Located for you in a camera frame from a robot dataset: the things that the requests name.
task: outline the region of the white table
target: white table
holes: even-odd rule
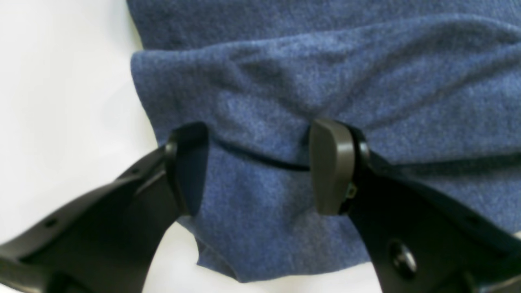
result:
[[[141,44],[124,0],[1,1],[0,44],[3,243],[157,145],[130,75]],[[370,264],[239,284],[196,260],[193,236],[174,224],[144,292],[380,292]]]

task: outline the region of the blue cloth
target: blue cloth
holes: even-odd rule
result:
[[[521,230],[518,0],[128,0],[132,75],[159,143],[204,121],[227,143],[308,165],[317,117],[360,128],[411,178]],[[212,145],[199,264],[240,282],[368,261],[310,174]]]

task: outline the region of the cloth fold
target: cloth fold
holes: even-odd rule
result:
[[[521,230],[521,6],[378,3],[128,0],[145,48],[132,75],[158,142],[204,121],[229,144],[307,165],[310,122],[332,118],[411,178]],[[309,173],[218,144],[200,213],[181,224],[200,265],[241,282],[369,260],[348,219],[315,212]]]

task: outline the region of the black plastic part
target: black plastic part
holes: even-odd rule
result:
[[[165,231],[199,209],[207,158],[203,123],[177,129],[111,184],[0,246],[0,283],[27,293],[141,292]]]
[[[313,121],[309,153],[316,208],[320,214],[336,215],[350,197],[348,188],[355,171],[355,143],[347,128],[327,119]]]
[[[369,156],[359,130],[344,127],[359,144],[353,146],[357,166],[351,177],[356,194],[325,204],[354,223],[384,293],[521,291],[521,241],[448,196],[403,178],[378,154]],[[317,169],[312,165],[311,171]],[[330,190],[314,189],[317,208],[331,199]]]

